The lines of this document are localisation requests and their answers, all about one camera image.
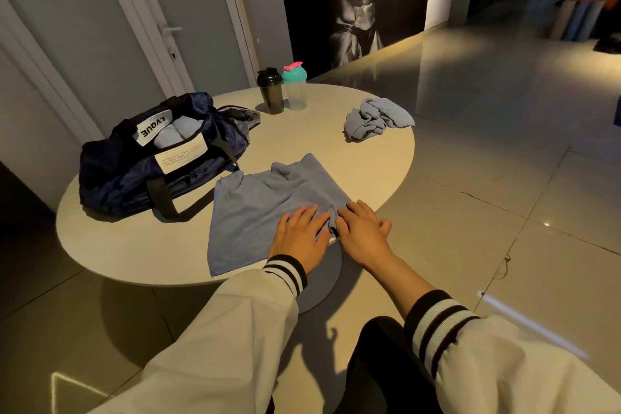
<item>white jacket sleeve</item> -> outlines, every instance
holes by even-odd
[[[441,290],[416,302],[405,331],[445,414],[621,413],[621,396],[575,355]]]
[[[142,381],[96,414],[265,414],[306,274],[290,256],[224,282]]]

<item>striped cuff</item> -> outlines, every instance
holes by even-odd
[[[281,277],[296,298],[308,285],[306,272],[295,257],[284,254],[274,256],[265,264],[263,271]]]
[[[406,318],[406,338],[412,341],[412,350],[431,378],[435,379],[444,350],[472,319],[479,317],[442,290],[433,290],[416,301]]]

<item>left hand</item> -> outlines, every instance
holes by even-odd
[[[330,242],[330,230],[322,230],[316,241],[315,237],[330,218],[330,211],[315,216],[317,208],[301,206],[292,216],[287,213],[280,218],[268,258],[279,254],[294,257],[307,275],[319,265]]]

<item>black shaker bottle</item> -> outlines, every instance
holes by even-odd
[[[268,67],[258,72],[256,84],[261,89],[263,102],[269,114],[282,113],[284,110],[283,78],[275,67]]]

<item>gym bag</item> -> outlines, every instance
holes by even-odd
[[[157,149],[154,138],[181,116],[202,121],[202,125],[181,143]],[[80,203],[116,217],[156,208],[166,220],[188,221],[213,200],[213,189],[183,212],[175,209],[173,198],[227,168],[237,170],[237,159],[249,145],[248,131],[260,121],[254,110],[238,106],[216,110],[204,92],[168,98],[121,121],[107,139],[83,145]]]

